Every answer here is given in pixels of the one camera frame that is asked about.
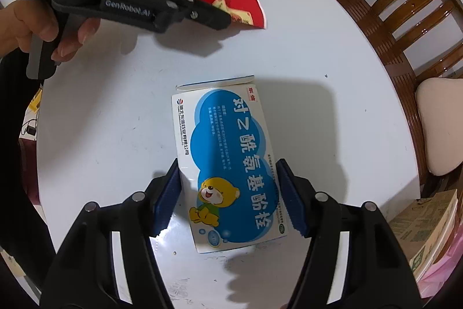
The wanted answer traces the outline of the person's left hand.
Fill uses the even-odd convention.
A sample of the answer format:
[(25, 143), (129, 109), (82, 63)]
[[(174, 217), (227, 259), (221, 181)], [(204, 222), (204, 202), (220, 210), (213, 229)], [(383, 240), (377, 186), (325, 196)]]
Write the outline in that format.
[[(77, 31), (59, 38), (52, 60), (67, 62), (99, 30), (100, 19), (85, 19)], [(38, 0), (16, 0), (1, 9), (1, 58), (16, 49), (30, 52), (34, 35), (42, 41), (54, 41), (59, 26), (53, 10)]]

